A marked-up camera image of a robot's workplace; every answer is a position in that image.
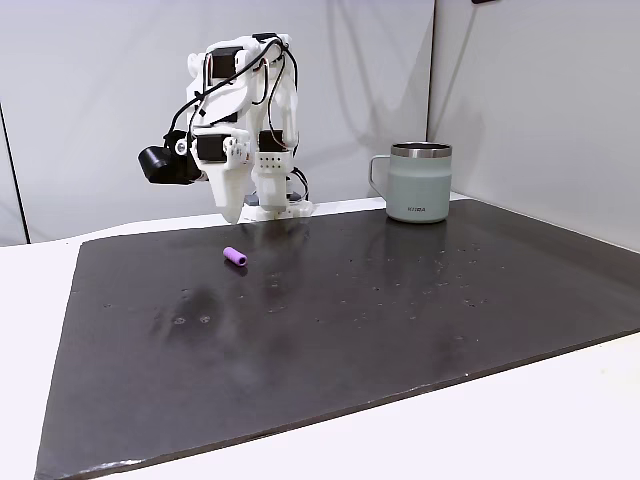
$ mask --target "purple cylinder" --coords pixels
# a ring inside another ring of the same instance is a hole
[[[233,247],[225,248],[222,254],[239,267],[244,267],[247,264],[247,256]]]

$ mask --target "stainless steel rim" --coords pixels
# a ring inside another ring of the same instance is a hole
[[[451,145],[432,142],[396,143],[391,147],[391,155],[406,158],[445,158],[451,152]]]

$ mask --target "black table mat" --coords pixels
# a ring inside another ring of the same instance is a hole
[[[247,254],[248,268],[222,249]],[[91,241],[36,479],[222,448],[640,327],[640,256],[472,200]]]

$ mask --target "white panel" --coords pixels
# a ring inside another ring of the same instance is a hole
[[[640,249],[639,18],[632,0],[437,2],[429,137],[453,144],[454,189]]]
[[[293,38],[312,200],[371,194],[369,156],[425,135],[432,10],[433,0],[6,2],[0,91],[32,236],[215,211],[207,185],[148,184],[137,155],[184,103],[189,53],[263,31]]]
[[[0,123],[0,247],[23,243],[26,243],[24,227],[9,162],[7,140]]]

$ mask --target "light gray mug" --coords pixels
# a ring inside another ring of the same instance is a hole
[[[451,191],[451,146],[430,142],[396,143],[391,155],[369,161],[369,183],[387,202],[387,215],[411,223],[447,218]],[[373,181],[373,162],[389,158],[387,191]]]

